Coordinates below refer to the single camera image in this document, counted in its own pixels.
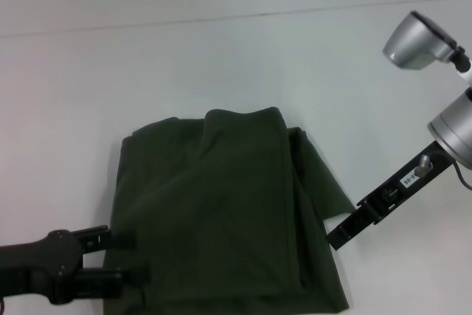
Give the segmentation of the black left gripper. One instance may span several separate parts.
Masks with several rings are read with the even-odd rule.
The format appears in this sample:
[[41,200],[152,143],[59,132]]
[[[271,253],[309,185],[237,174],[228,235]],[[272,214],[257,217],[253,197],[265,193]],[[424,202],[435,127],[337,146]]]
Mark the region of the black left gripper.
[[142,289],[150,282],[150,266],[83,269],[83,254],[135,248],[135,232],[113,232],[106,225],[55,230],[31,243],[2,246],[1,298],[38,294],[53,305],[118,299],[126,289]]

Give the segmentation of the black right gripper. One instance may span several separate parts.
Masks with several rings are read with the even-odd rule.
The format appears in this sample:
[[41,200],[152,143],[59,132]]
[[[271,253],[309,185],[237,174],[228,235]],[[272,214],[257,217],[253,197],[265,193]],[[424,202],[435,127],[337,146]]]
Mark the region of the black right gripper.
[[[419,177],[416,170],[424,156],[429,158],[429,172]],[[339,250],[368,226],[382,221],[404,201],[452,166],[453,162],[454,159],[437,142],[431,143],[358,202],[359,208],[327,235],[327,242],[334,250]]]

